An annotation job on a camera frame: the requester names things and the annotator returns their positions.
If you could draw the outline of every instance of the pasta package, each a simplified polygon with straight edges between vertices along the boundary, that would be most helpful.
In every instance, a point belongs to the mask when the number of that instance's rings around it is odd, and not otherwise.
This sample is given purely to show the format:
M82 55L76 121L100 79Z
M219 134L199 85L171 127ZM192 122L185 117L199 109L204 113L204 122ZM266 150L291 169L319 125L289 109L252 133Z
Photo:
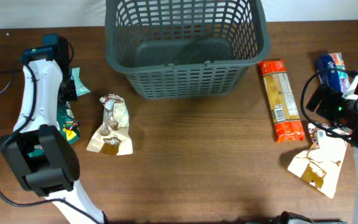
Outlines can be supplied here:
M305 139L284 60L259 62L273 117L277 142Z

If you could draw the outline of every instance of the basket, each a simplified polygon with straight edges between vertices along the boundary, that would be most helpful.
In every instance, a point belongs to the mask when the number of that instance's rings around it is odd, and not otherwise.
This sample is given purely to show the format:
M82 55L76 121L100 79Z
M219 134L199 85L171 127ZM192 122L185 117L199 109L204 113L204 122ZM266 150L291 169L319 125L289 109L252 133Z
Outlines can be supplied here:
M270 51L260 0L106 0L106 60L146 99L223 95Z

